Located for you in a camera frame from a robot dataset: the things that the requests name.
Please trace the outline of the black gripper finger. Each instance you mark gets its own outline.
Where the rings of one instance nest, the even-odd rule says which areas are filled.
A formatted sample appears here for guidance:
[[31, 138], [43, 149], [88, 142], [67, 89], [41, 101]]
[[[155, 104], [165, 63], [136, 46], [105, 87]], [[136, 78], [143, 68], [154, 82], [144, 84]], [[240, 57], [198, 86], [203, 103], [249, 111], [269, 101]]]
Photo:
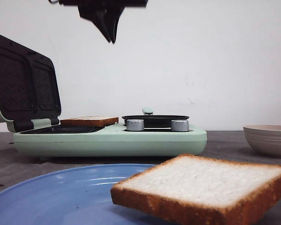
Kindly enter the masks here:
[[104, 17], [106, 15], [105, 10], [90, 8], [87, 6], [78, 6], [78, 10], [81, 18], [91, 21], [99, 29], [105, 39], [108, 42], [111, 41], [104, 21]]
[[118, 22], [123, 11], [124, 11], [123, 6], [110, 7], [109, 9], [107, 9], [106, 26], [111, 42], [113, 44], [116, 42]]

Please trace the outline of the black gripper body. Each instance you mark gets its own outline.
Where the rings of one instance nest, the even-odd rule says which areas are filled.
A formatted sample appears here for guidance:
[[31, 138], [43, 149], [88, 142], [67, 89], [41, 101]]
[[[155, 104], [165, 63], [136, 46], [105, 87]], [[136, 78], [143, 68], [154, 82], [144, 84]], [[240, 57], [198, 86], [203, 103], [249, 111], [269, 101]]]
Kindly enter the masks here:
[[82, 8], [145, 8], [148, 0], [59, 0], [58, 3], [65, 6], [78, 6]]

